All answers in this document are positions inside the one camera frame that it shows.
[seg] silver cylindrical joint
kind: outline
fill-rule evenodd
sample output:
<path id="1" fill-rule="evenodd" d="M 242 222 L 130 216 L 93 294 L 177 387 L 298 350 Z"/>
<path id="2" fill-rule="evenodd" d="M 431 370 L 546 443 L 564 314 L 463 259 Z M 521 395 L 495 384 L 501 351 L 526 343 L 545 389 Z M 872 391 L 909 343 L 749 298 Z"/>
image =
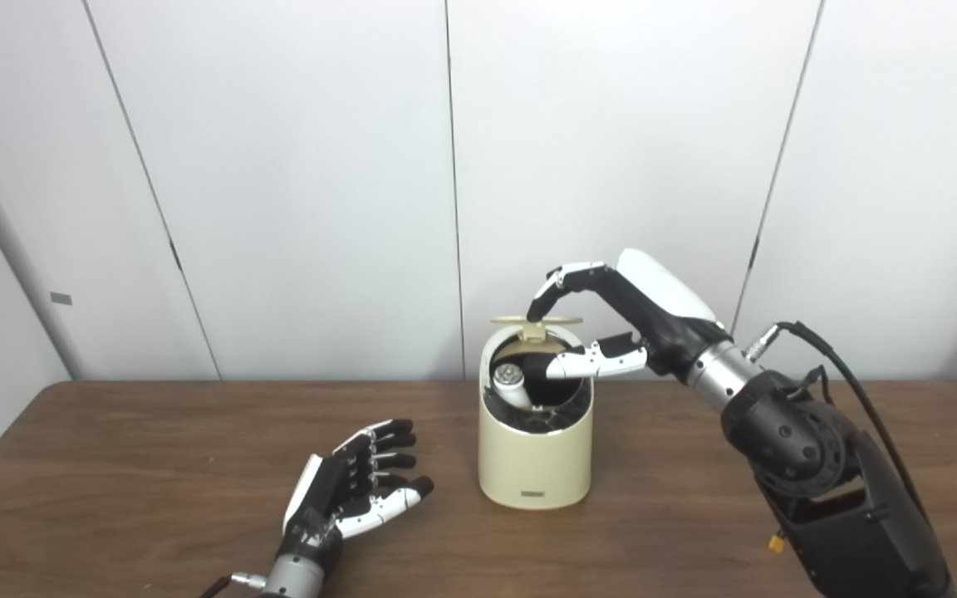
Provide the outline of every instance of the silver cylindrical joint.
<path id="1" fill-rule="evenodd" d="M 246 572 L 240 571 L 231 574 L 231 581 L 242 584 L 242 586 L 250 586 L 254 590 L 263 590 L 265 584 L 268 583 L 268 578 L 254 574 L 246 574 Z"/>
<path id="2" fill-rule="evenodd" d="M 493 388 L 508 404 L 518 409 L 534 409 L 527 389 L 523 387 L 523 368 L 514 363 L 497 366 L 493 371 Z"/>
<path id="3" fill-rule="evenodd" d="M 781 334 L 782 327 L 776 325 L 771 325 L 767 329 L 767 332 L 763 333 L 763 336 L 756 338 L 751 345 L 748 345 L 748 349 L 744 349 L 744 356 L 748 357 L 749 362 L 755 362 L 759 357 L 763 356 L 763 353 L 767 352 L 767 349 L 774 343 L 775 338 L 778 338 L 778 334 Z"/>
<path id="4" fill-rule="evenodd" d="M 686 383 L 721 413 L 730 399 L 761 371 L 736 345 L 722 341 L 701 353 L 689 368 Z"/>
<path id="5" fill-rule="evenodd" d="M 282 554 L 268 576 L 263 590 L 284 598 L 316 598 L 323 586 L 323 569 L 304 556 Z"/>

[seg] black arm housing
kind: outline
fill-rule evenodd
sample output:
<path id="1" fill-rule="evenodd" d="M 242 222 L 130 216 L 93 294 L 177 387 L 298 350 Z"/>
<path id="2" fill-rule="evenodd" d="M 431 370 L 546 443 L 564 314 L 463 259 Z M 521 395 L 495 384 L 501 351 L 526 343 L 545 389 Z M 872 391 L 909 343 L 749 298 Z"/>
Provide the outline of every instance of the black arm housing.
<path id="1" fill-rule="evenodd" d="M 788 400 L 790 381 L 778 372 L 757 379 L 726 405 L 723 431 L 748 457 L 814 587 L 826 598 L 952 595 L 933 529 L 870 435 L 806 391 Z M 807 458 L 804 451 L 816 457 L 808 451 L 816 446 L 817 458 Z M 786 476 L 786 468 L 797 476 Z M 837 493 L 856 480 L 861 488 Z"/>
<path id="2" fill-rule="evenodd" d="M 282 534 L 276 558 L 290 554 L 314 561 L 323 569 L 324 578 L 338 565 L 342 552 L 342 535 L 333 525 L 335 511 L 334 488 L 346 476 L 342 458 L 324 459 L 312 478 L 312 491 L 290 515 Z"/>

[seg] small silver cylinder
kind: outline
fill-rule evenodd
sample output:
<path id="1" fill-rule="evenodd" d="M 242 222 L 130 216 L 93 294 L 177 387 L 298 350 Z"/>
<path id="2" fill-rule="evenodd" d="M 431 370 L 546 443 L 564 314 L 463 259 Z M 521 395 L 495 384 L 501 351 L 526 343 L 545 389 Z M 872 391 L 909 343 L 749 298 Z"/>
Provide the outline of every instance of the small silver cylinder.
<path id="1" fill-rule="evenodd" d="M 686 383 L 722 412 L 730 399 L 737 396 L 748 380 L 763 371 L 730 341 L 708 348 L 689 368 Z"/>
<path id="2" fill-rule="evenodd" d="M 776 323 L 771 325 L 767 332 L 763 333 L 763 336 L 756 338 L 754 343 L 748 345 L 748 349 L 744 350 L 744 356 L 748 357 L 749 362 L 756 362 L 759 357 L 763 356 L 763 353 L 767 352 L 767 349 L 770 348 L 781 332 L 781 326 L 776 325 Z"/>
<path id="3" fill-rule="evenodd" d="M 252 587 L 254 590 L 263 590 L 265 584 L 268 583 L 268 578 L 265 576 L 247 574 L 247 572 L 239 571 L 231 574 L 231 581 L 243 584 L 243 586 Z"/>

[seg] black cable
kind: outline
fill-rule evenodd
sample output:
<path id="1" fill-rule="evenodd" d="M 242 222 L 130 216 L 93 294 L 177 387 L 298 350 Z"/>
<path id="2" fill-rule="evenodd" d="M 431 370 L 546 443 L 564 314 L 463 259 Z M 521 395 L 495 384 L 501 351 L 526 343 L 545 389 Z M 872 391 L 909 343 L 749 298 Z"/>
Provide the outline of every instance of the black cable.
<path id="1" fill-rule="evenodd" d="M 220 591 L 224 587 L 231 586 L 231 576 L 223 576 L 223 578 L 217 579 L 213 582 L 213 585 L 209 587 L 208 590 L 202 591 L 202 595 L 198 598 L 213 598 L 217 594 L 220 594 Z"/>
<path id="2" fill-rule="evenodd" d="M 820 365 L 818 367 L 820 370 L 820 374 L 822 375 L 822 398 L 824 398 L 825 402 L 827 402 L 828 404 L 832 406 L 837 406 L 836 404 L 834 404 L 834 402 L 832 402 L 832 395 L 829 394 L 829 374 L 825 372 L 824 365 Z"/>
<path id="3" fill-rule="evenodd" d="M 855 375 L 851 373 L 851 368 L 848 368 L 844 360 L 840 359 L 840 356 L 832 349 L 832 345 L 829 345 L 824 338 L 818 336 L 814 330 L 807 328 L 804 323 L 780 321 L 778 322 L 778 328 L 793 333 L 794 336 L 801 338 L 805 343 L 817 349 L 817 352 L 822 353 L 822 355 L 830 360 L 837 370 L 840 371 L 840 375 L 843 375 L 847 385 L 851 386 L 851 390 L 855 391 L 855 396 L 858 397 L 859 404 L 862 405 L 863 411 L 866 411 L 866 416 L 869 417 L 871 423 L 874 424 L 877 435 L 881 436 L 881 442 L 885 445 L 885 450 L 888 451 L 888 457 L 892 459 L 892 465 L 896 467 L 896 472 L 900 474 L 900 480 L 903 482 L 907 495 L 914 501 L 915 506 L 918 507 L 918 512 L 922 514 L 922 518 L 925 519 L 925 522 L 929 522 L 930 516 L 925 513 L 925 507 L 922 506 L 922 498 L 918 495 L 918 489 L 915 488 L 915 481 L 911 479 L 910 473 L 907 472 L 907 466 L 904 465 L 903 458 L 900 457 L 900 451 L 896 449 L 896 443 L 892 442 L 892 436 L 889 435 L 888 428 L 885 427 L 885 421 L 878 415 L 877 409 L 874 408 L 873 401 L 870 401 L 870 396 L 867 395 L 866 391 L 862 388 L 859 379 L 855 378 Z"/>

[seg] cable connector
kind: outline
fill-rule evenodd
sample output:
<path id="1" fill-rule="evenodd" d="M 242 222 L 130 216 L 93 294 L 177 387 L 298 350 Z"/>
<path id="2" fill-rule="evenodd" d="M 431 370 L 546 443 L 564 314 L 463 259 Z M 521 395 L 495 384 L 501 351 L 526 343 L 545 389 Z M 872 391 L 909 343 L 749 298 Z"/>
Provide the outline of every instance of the cable connector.
<path id="1" fill-rule="evenodd" d="M 778 533 L 772 535 L 767 548 L 770 549 L 771 552 L 781 554 L 783 550 L 785 550 L 785 532 L 778 530 Z"/>
<path id="2" fill-rule="evenodd" d="M 774 344 L 778 334 L 782 333 L 781 325 L 771 325 L 767 329 L 767 332 L 763 333 L 763 336 L 756 338 L 751 345 L 748 345 L 748 349 L 744 349 L 744 357 L 748 359 L 749 362 L 755 363 L 759 357 L 763 356 L 763 353 L 767 352 L 767 349 Z"/>
<path id="3" fill-rule="evenodd" d="M 254 590 L 263 590 L 268 578 L 254 574 L 244 574 L 244 572 L 234 572 L 231 574 L 231 581 L 242 584 L 242 586 L 252 587 Z"/>

